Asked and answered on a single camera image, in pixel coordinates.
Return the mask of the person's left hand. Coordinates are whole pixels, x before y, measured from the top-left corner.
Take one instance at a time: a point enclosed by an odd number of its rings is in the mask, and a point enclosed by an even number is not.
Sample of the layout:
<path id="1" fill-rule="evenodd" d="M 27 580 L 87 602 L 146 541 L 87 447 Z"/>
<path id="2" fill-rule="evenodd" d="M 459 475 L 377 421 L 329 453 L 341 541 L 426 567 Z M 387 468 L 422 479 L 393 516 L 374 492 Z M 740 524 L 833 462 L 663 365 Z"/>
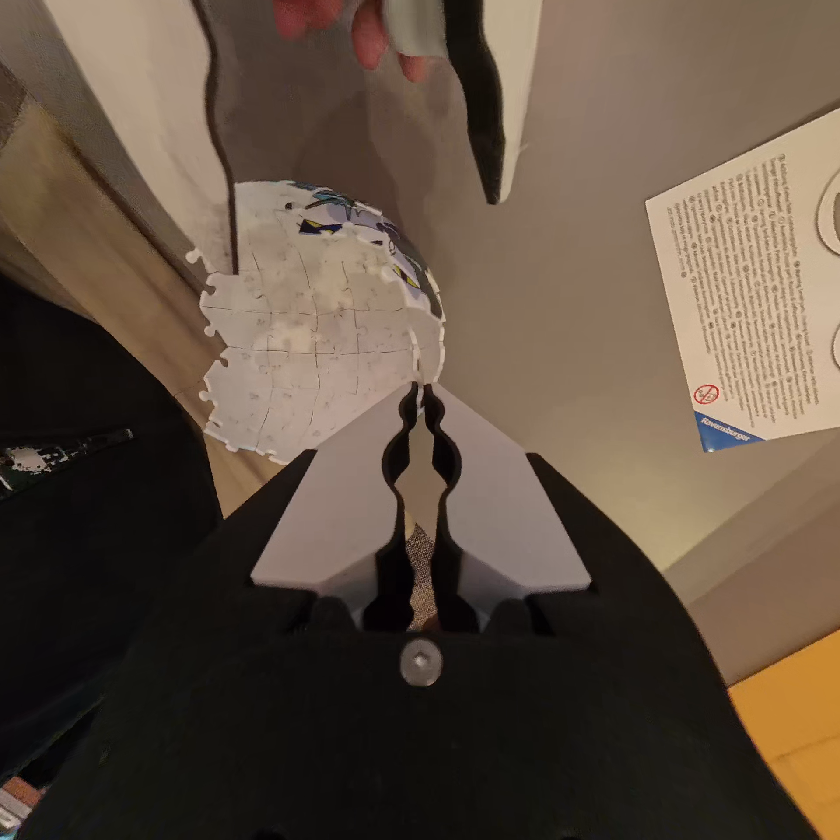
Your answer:
<path id="1" fill-rule="evenodd" d="M 319 32 L 337 24 L 344 1 L 273 1 L 272 9 L 280 37 L 299 41 L 310 32 Z M 350 28 L 353 52 L 365 70 L 375 70 L 391 49 L 385 30 L 382 2 L 361 2 Z M 412 83 L 425 81 L 428 59 L 396 53 L 404 78 Z"/>

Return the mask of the white instruction sheet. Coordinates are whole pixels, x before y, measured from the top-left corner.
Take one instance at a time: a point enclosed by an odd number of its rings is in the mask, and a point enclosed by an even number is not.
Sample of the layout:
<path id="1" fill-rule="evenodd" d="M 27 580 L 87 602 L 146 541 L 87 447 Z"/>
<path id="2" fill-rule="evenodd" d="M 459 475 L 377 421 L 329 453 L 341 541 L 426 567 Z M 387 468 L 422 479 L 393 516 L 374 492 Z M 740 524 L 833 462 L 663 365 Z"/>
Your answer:
<path id="1" fill-rule="evenodd" d="M 705 452 L 838 429 L 839 109 L 646 201 Z"/>

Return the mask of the black white patterned badge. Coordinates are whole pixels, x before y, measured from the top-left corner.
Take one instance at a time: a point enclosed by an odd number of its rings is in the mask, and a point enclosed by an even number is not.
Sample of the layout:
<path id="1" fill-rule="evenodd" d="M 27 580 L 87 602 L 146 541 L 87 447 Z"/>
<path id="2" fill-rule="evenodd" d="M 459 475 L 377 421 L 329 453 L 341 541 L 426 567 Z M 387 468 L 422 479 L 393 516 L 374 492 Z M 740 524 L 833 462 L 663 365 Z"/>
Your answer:
<path id="1" fill-rule="evenodd" d="M 1 499 L 68 469 L 83 459 L 134 440 L 129 428 L 77 437 L 57 444 L 16 445 L 1 448 Z"/>

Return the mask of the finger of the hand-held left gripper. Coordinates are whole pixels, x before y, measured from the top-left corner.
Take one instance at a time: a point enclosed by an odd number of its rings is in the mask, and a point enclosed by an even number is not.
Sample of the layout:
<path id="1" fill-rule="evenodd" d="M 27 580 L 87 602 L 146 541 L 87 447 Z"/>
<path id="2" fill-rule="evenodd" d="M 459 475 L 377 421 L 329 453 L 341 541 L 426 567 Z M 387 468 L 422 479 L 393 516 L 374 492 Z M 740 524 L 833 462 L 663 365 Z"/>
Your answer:
<path id="1" fill-rule="evenodd" d="M 542 1 L 444 1 L 447 57 L 489 205 L 507 200 L 522 148 Z"/>
<path id="2" fill-rule="evenodd" d="M 208 272 L 237 271 L 231 181 L 211 120 L 214 55 L 196 2 L 48 1 L 122 147 Z"/>

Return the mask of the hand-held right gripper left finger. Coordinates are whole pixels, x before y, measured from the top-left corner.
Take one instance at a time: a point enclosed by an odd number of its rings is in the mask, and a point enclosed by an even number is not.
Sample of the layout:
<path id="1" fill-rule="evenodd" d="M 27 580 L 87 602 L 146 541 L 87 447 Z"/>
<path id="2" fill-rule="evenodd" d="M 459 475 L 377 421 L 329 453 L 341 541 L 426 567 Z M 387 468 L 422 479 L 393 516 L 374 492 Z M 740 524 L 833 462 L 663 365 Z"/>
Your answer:
<path id="1" fill-rule="evenodd" d="M 388 396 L 320 444 L 251 572 L 257 586 L 335 597 L 357 627 L 379 594 L 376 556 L 404 538 L 385 454 L 417 419 L 418 384 Z"/>

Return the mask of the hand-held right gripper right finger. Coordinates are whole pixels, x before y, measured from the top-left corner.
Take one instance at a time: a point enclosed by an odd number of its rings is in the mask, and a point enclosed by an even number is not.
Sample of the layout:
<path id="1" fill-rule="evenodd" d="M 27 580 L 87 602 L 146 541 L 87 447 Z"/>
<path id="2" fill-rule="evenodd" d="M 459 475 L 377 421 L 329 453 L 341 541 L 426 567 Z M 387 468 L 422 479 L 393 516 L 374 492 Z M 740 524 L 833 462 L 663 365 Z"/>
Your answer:
<path id="1" fill-rule="evenodd" d="M 440 385 L 423 391 L 445 483 L 430 570 L 445 631 L 480 631 L 499 604 L 583 592 L 592 578 L 524 449 Z"/>

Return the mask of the partly built puzzle ball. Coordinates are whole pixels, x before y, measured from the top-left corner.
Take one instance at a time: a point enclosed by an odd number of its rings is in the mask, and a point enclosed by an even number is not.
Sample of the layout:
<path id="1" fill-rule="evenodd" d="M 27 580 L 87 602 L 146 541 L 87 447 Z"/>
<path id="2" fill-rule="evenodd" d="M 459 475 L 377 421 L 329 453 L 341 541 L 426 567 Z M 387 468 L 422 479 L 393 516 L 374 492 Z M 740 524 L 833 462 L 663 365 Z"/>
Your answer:
<path id="1" fill-rule="evenodd" d="M 445 314 L 424 257 L 380 210 L 305 182 L 234 186 L 236 275 L 200 298 L 225 350 L 204 432 L 286 465 L 403 385 L 436 382 Z"/>

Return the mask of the yellow box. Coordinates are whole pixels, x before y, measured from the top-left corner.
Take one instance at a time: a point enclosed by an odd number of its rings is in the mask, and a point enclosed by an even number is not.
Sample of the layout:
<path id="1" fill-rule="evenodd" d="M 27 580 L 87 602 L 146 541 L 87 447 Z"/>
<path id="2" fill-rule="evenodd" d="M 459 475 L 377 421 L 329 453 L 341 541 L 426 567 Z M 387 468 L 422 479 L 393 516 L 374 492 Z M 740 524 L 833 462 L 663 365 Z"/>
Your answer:
<path id="1" fill-rule="evenodd" d="M 764 761 L 821 838 L 839 838 L 839 632 L 729 689 Z"/>

